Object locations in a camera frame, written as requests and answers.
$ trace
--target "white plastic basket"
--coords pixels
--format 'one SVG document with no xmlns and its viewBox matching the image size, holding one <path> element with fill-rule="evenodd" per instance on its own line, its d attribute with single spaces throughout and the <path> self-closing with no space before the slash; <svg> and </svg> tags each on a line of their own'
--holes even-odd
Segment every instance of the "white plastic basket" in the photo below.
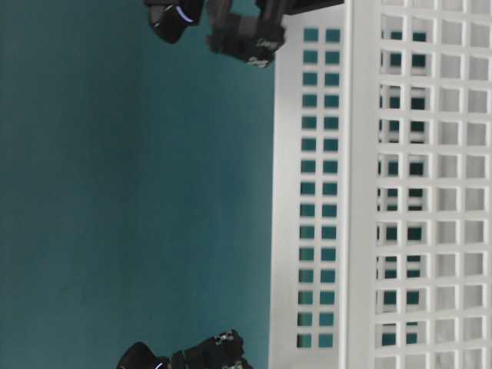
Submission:
<svg viewBox="0 0 492 369">
<path fill-rule="evenodd" d="M 286 20 L 270 369 L 491 369 L 491 0 Z"/>
</svg>

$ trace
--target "square hole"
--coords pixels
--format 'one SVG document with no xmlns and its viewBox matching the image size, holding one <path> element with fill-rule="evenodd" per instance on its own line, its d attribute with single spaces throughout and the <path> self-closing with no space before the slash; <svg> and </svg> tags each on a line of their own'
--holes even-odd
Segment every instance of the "square hole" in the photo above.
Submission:
<svg viewBox="0 0 492 369">
<path fill-rule="evenodd" d="M 298 293 L 299 305 L 312 305 L 313 304 L 313 291 L 299 291 Z"/>
<path fill-rule="evenodd" d="M 411 74 L 421 77 L 432 76 L 432 54 L 412 52 Z"/>
<path fill-rule="evenodd" d="M 481 155 L 467 155 L 467 178 L 486 178 L 486 157 Z"/>
<path fill-rule="evenodd" d="M 381 85 L 380 108 L 401 109 L 401 87 L 393 85 Z"/>
<path fill-rule="evenodd" d="M 456 354 L 454 351 L 436 352 L 435 369 L 455 369 Z"/>
<path fill-rule="evenodd" d="M 334 225 L 324 225 L 321 227 L 321 239 L 322 240 L 336 240 L 337 239 L 337 227 Z"/>
<path fill-rule="evenodd" d="M 396 279 L 398 263 L 396 256 L 381 256 L 376 258 L 376 279 L 383 281 L 385 279 Z"/>
<path fill-rule="evenodd" d="M 313 325 L 312 313 L 298 313 L 298 327 L 311 327 Z"/>
<path fill-rule="evenodd" d="M 467 188 L 465 195 L 466 211 L 483 211 L 485 210 L 485 189 L 484 188 Z"/>
<path fill-rule="evenodd" d="M 438 244 L 456 244 L 456 221 L 437 221 L 436 236 Z"/>
<path fill-rule="evenodd" d="M 485 221 L 465 221 L 464 241 L 467 244 L 481 244 L 485 242 Z"/>
<path fill-rule="evenodd" d="M 412 18 L 412 40 L 414 42 L 434 42 L 434 20 Z"/>
<path fill-rule="evenodd" d="M 303 138 L 301 140 L 302 151 L 316 151 L 316 138 Z"/>
<path fill-rule="evenodd" d="M 298 334 L 298 348 L 311 348 L 311 335 Z"/>
<path fill-rule="evenodd" d="M 439 122 L 439 145 L 458 145 L 460 125 L 455 121 Z"/>
<path fill-rule="evenodd" d="M 338 184 L 336 182 L 323 183 L 323 196 L 337 196 Z"/>
<path fill-rule="evenodd" d="M 455 286 L 437 287 L 436 289 L 436 310 L 456 309 L 456 288 Z"/>
<path fill-rule="evenodd" d="M 304 50 L 303 53 L 304 64 L 317 64 L 317 51 L 316 50 Z"/>
<path fill-rule="evenodd" d="M 314 204 L 301 204 L 301 217 L 314 217 Z"/>
<path fill-rule="evenodd" d="M 314 195 L 316 192 L 316 184 L 314 182 L 301 182 L 302 195 Z"/>
<path fill-rule="evenodd" d="M 333 334 L 322 333 L 319 335 L 320 348 L 332 348 L 333 347 Z"/>
<path fill-rule="evenodd" d="M 414 8 L 435 9 L 435 0 L 413 0 L 412 5 Z"/>
<path fill-rule="evenodd" d="M 458 157 L 456 155 L 438 155 L 437 176 L 439 178 L 457 178 Z"/>
<path fill-rule="evenodd" d="M 443 344 L 445 342 L 456 341 L 456 321 L 454 319 L 438 319 L 436 320 L 436 343 Z"/>
<path fill-rule="evenodd" d="M 463 0 L 444 0 L 443 10 L 446 12 L 462 12 Z"/>
<path fill-rule="evenodd" d="M 482 308 L 484 306 L 484 286 L 481 284 L 464 286 L 464 308 Z"/>
<path fill-rule="evenodd" d="M 325 138 L 323 140 L 324 152 L 337 152 L 338 151 L 338 139 L 337 138 Z"/>
<path fill-rule="evenodd" d="M 376 348 L 397 344 L 397 325 L 395 323 L 376 324 Z"/>
<path fill-rule="evenodd" d="M 461 110 L 461 90 L 456 88 L 440 88 L 440 110 L 459 112 Z"/>
<path fill-rule="evenodd" d="M 301 173 L 313 174 L 316 172 L 315 160 L 303 160 L 301 161 Z"/>
<path fill-rule="evenodd" d="M 400 51 L 382 50 L 381 51 L 381 74 L 382 75 L 401 75 L 403 55 Z"/>
<path fill-rule="evenodd" d="M 333 94 L 325 95 L 324 107 L 326 109 L 338 109 L 340 107 L 340 96 Z"/>
<path fill-rule="evenodd" d="M 334 269 L 322 269 L 321 270 L 321 283 L 335 283 L 335 270 Z"/>
<path fill-rule="evenodd" d="M 320 292 L 320 304 L 321 305 L 334 305 L 335 304 L 335 292 L 334 291 L 321 291 Z"/>
<path fill-rule="evenodd" d="M 445 45 L 463 44 L 463 23 L 443 20 L 442 43 Z"/>
<path fill-rule="evenodd" d="M 299 238 L 301 240 L 313 240 L 314 239 L 314 226 L 302 225 L 299 227 Z"/>
<path fill-rule="evenodd" d="M 376 314 L 395 313 L 397 311 L 397 291 L 376 291 Z"/>
<path fill-rule="evenodd" d="M 338 161 L 325 160 L 323 161 L 323 173 L 326 175 L 335 175 L 338 173 Z"/>
<path fill-rule="evenodd" d="M 411 288 L 407 290 L 407 312 L 427 310 L 427 290 Z"/>
<path fill-rule="evenodd" d="M 395 357 L 376 357 L 374 369 L 397 369 L 397 358 Z"/>
<path fill-rule="evenodd" d="M 326 65 L 340 65 L 340 52 L 329 51 L 324 53 Z"/>
<path fill-rule="evenodd" d="M 325 34 L 327 43 L 339 44 L 341 40 L 341 31 L 339 28 L 328 28 Z"/>
<path fill-rule="evenodd" d="M 488 112 L 487 91 L 470 90 L 468 94 L 468 112 L 479 114 Z"/>
<path fill-rule="evenodd" d="M 427 277 L 427 256 L 408 255 L 407 278 L 426 278 L 426 277 Z"/>
<path fill-rule="evenodd" d="M 427 155 L 408 155 L 408 177 L 429 177 L 429 157 Z"/>
<path fill-rule="evenodd" d="M 314 249 L 313 248 L 300 248 L 299 249 L 299 261 L 313 261 Z"/>
<path fill-rule="evenodd" d="M 333 313 L 320 313 L 320 327 L 333 327 L 334 320 Z"/>
<path fill-rule="evenodd" d="M 336 261 L 337 249 L 336 248 L 322 248 L 321 249 L 321 261 Z"/>
<path fill-rule="evenodd" d="M 314 94 L 302 95 L 302 107 L 303 108 L 316 108 L 317 107 L 317 96 Z"/>
<path fill-rule="evenodd" d="M 397 223 L 378 223 L 377 224 L 377 245 L 394 246 L 398 243 L 398 224 Z"/>
<path fill-rule="evenodd" d="M 466 369 L 484 369 L 484 354 L 481 348 L 463 351 L 463 362 Z"/>
<path fill-rule="evenodd" d="M 490 15 L 490 0 L 472 0 L 471 14 Z"/>
<path fill-rule="evenodd" d="M 436 255 L 436 276 L 438 278 L 456 277 L 456 255 Z"/>
<path fill-rule="evenodd" d="M 428 190 L 426 188 L 408 189 L 408 211 L 428 211 Z"/>
<path fill-rule="evenodd" d="M 480 25 L 471 22 L 471 46 L 474 48 L 488 48 L 490 47 L 490 26 Z"/>
<path fill-rule="evenodd" d="M 378 211 L 398 211 L 398 188 L 379 188 L 377 191 Z"/>
<path fill-rule="evenodd" d="M 475 81 L 489 80 L 489 59 L 470 56 L 470 79 Z"/>
<path fill-rule="evenodd" d="M 461 57 L 442 54 L 440 56 L 440 76 L 442 78 L 461 78 Z"/>
<path fill-rule="evenodd" d="M 407 245 L 427 243 L 427 223 L 408 222 L 407 223 Z"/>
<path fill-rule="evenodd" d="M 303 86 L 316 86 L 317 85 L 317 73 L 312 71 L 305 71 L 302 74 Z"/>
<path fill-rule="evenodd" d="M 484 338 L 484 323 L 482 317 L 466 317 L 463 320 L 465 341 L 481 340 Z"/>
<path fill-rule="evenodd" d="M 385 40 L 403 40 L 403 17 L 381 16 L 381 37 Z"/>
<path fill-rule="evenodd" d="M 468 123 L 467 145 L 485 146 L 487 144 L 487 125 L 484 123 Z"/>
<path fill-rule="evenodd" d="M 299 283 L 313 283 L 314 271 L 312 269 L 299 269 Z"/>
<path fill-rule="evenodd" d="M 426 369 L 427 358 L 425 354 L 409 354 L 405 356 L 405 367 L 407 369 Z"/>
<path fill-rule="evenodd" d="M 303 116 L 302 117 L 302 129 L 316 129 L 316 117 Z"/>
<path fill-rule="evenodd" d="M 317 40 L 318 40 L 317 28 L 304 29 L 304 42 L 317 42 Z"/>
<path fill-rule="evenodd" d="M 457 210 L 457 189 L 438 188 L 437 189 L 437 210 L 456 211 Z"/>
<path fill-rule="evenodd" d="M 337 217 L 337 205 L 336 204 L 323 204 L 321 209 L 321 215 L 323 218 L 336 218 Z"/>
<path fill-rule="evenodd" d="M 397 119 L 381 119 L 379 121 L 378 141 L 381 144 L 397 144 L 400 142 L 400 121 Z"/>
<path fill-rule="evenodd" d="M 466 253 L 464 255 L 464 275 L 484 274 L 484 254 L 481 252 Z"/>
<path fill-rule="evenodd" d="M 431 109 L 431 89 L 428 87 L 415 87 L 410 89 L 410 108 L 411 110 L 430 110 Z"/>
<path fill-rule="evenodd" d="M 338 87 L 340 86 L 340 75 L 338 73 L 325 73 L 324 85 L 326 87 Z"/>
<path fill-rule="evenodd" d="M 334 116 L 324 117 L 325 131 L 337 131 L 338 125 L 339 125 L 338 117 L 334 117 Z"/>
<path fill-rule="evenodd" d="M 427 322 L 409 321 L 407 322 L 407 344 L 426 344 L 427 343 Z"/>
<path fill-rule="evenodd" d="M 392 154 L 380 154 L 377 173 L 380 177 L 397 177 L 399 174 L 399 157 Z"/>
</svg>

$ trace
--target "teal surface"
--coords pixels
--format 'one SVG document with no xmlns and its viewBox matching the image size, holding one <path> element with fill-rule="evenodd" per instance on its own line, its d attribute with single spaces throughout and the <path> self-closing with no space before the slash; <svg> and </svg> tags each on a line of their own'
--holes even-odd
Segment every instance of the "teal surface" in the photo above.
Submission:
<svg viewBox="0 0 492 369">
<path fill-rule="evenodd" d="M 267 367 L 274 69 L 208 32 L 166 45 L 139 0 L 0 1 L 1 368 L 230 327 Z"/>
</svg>

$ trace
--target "white lattice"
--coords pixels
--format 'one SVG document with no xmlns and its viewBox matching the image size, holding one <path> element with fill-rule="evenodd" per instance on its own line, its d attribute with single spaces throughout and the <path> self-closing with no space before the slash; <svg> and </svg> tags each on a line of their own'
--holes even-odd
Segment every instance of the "white lattice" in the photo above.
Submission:
<svg viewBox="0 0 492 369">
<path fill-rule="evenodd" d="M 270 368 L 491 369 L 490 0 L 291 17 Z"/>
</svg>

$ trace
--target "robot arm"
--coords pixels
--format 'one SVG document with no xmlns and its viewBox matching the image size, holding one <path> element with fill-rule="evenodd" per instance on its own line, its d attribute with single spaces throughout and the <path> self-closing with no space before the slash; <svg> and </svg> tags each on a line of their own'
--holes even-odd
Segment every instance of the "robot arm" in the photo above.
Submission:
<svg viewBox="0 0 492 369">
<path fill-rule="evenodd" d="M 156 357 L 142 342 L 132 345 L 116 369 L 253 369 L 242 357 L 243 340 L 234 331 L 210 337 L 199 345 L 167 357 Z"/>
<path fill-rule="evenodd" d="M 143 0 L 154 32 L 174 44 L 187 27 L 200 22 L 205 0 Z M 231 12 L 233 0 L 208 0 L 207 13 L 212 34 L 207 43 L 212 52 L 229 55 L 264 68 L 285 43 L 284 15 L 339 5 L 344 0 L 257 0 L 258 18 Z"/>
</svg>

